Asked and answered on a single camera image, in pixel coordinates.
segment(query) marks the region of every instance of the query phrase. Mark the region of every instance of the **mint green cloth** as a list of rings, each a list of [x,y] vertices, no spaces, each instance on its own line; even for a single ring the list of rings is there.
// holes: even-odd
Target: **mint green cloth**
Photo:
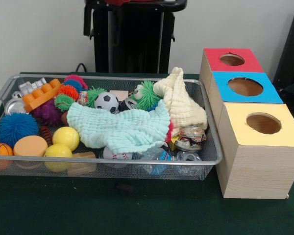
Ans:
[[[67,119],[86,147],[108,146],[114,154],[144,152],[162,146],[170,124],[163,100],[154,111],[131,109],[119,114],[74,103]]]

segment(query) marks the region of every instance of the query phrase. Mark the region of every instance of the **stacked wooden boxes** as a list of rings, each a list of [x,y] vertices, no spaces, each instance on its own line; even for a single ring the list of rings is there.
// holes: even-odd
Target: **stacked wooden boxes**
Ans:
[[[200,79],[222,144],[224,198],[285,199],[294,182],[294,119],[250,49],[204,49]]]

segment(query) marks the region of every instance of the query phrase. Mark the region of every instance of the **white wall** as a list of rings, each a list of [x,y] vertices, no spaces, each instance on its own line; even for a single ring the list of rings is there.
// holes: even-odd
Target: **white wall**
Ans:
[[[294,0],[189,0],[176,13],[170,68],[198,73],[204,47],[250,47],[272,79]],[[0,0],[0,85],[20,71],[94,71],[83,0]]]

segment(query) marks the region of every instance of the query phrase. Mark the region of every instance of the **orange building block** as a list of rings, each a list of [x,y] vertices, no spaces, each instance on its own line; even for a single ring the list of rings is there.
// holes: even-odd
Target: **orange building block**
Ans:
[[[55,97],[61,83],[58,79],[54,79],[51,82],[44,84],[41,88],[34,90],[31,94],[23,96],[26,112],[31,112],[38,106],[46,103],[48,100]]]

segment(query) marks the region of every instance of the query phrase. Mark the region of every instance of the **round hole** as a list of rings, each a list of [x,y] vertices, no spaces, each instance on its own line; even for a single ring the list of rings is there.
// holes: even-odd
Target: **round hole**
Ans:
[[[241,94],[244,96],[256,96],[264,91],[262,85],[246,77],[234,78],[227,84],[236,94]]]
[[[220,60],[222,63],[230,66],[239,66],[245,63],[245,60],[242,57],[231,53],[221,56]]]
[[[281,122],[270,114],[250,114],[246,121],[248,126],[263,134],[271,135],[281,130]]]

